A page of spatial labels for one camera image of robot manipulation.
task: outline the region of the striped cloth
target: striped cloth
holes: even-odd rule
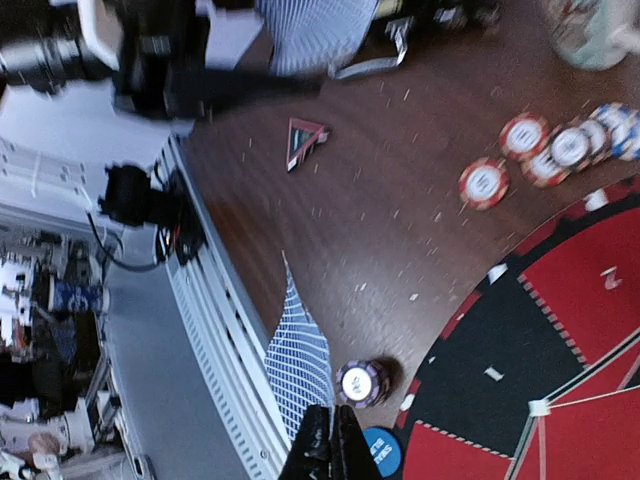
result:
[[[360,48],[377,5],[378,0],[257,0],[275,47],[274,73],[343,67]]]
[[[293,441],[309,405],[333,407],[329,344],[305,308],[289,270],[284,313],[264,363],[278,409]]]

